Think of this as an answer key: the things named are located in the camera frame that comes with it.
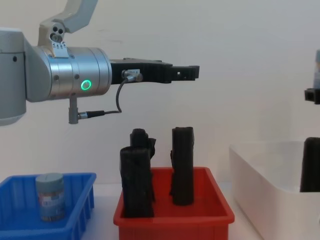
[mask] can label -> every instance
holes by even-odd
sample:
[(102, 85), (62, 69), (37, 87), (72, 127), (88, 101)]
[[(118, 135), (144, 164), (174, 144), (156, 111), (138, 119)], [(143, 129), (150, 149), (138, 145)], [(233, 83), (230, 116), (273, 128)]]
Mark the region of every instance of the can label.
[(64, 191), (39, 193), (38, 201), (42, 220), (52, 222), (65, 216)]

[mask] metal can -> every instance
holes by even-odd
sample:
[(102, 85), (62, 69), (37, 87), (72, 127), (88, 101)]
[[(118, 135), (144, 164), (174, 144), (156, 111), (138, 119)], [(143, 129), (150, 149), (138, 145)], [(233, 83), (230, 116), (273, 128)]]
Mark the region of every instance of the metal can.
[(61, 220), (66, 214), (64, 176), (48, 173), (35, 179), (41, 219), (45, 222)]

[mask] black object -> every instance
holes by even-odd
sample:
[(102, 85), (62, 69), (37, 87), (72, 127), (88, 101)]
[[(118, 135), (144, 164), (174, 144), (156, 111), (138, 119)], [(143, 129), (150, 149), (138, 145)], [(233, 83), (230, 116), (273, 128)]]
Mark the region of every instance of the black object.
[(320, 192), (319, 137), (309, 137), (304, 142), (300, 192)]
[(122, 72), (139, 70), (143, 75), (143, 82), (170, 84), (172, 81), (194, 81), (199, 78), (199, 66), (173, 66), (160, 60), (143, 60), (124, 58), (111, 60), (112, 83), (121, 84)]
[(186, 206), (194, 202), (194, 142), (192, 127), (172, 129), (170, 194), (175, 205)]
[(320, 89), (308, 88), (304, 91), (304, 99), (306, 101), (314, 102), (314, 104), (320, 104)]
[(105, 111), (87, 111), (86, 115), (88, 116), (88, 119), (100, 117), (105, 115)]
[[(149, 135), (146, 133), (144, 129), (136, 128), (130, 134), (130, 146), (135, 148), (148, 149), (150, 153), (150, 160), (156, 153), (155, 145), (156, 145), (156, 139), (149, 138)], [(151, 184), (150, 191), (152, 192), (152, 200), (156, 201), (156, 196), (155, 196), (155, 192), (152, 184)]]
[(150, 151), (128, 146), (120, 151), (120, 173), (125, 218), (152, 218)]

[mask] blue plastic bin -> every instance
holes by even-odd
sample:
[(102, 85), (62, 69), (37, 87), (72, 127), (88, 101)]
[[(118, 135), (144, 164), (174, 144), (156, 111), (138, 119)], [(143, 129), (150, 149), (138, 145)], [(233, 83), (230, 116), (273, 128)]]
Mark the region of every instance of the blue plastic bin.
[(66, 216), (56, 222), (40, 218), (37, 176), (11, 176), (0, 184), (0, 240), (80, 240), (95, 206), (97, 175), (63, 175)]

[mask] red plastic bin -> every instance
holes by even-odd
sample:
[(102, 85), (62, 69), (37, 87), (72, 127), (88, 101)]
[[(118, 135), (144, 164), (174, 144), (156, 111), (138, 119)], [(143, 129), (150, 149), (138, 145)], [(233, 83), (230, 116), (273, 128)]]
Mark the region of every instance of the red plastic bin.
[(124, 218), (121, 194), (113, 222), (119, 240), (228, 240), (235, 215), (206, 167), (194, 168), (194, 204), (176, 206), (169, 195), (173, 169), (152, 168), (155, 203), (152, 218)]

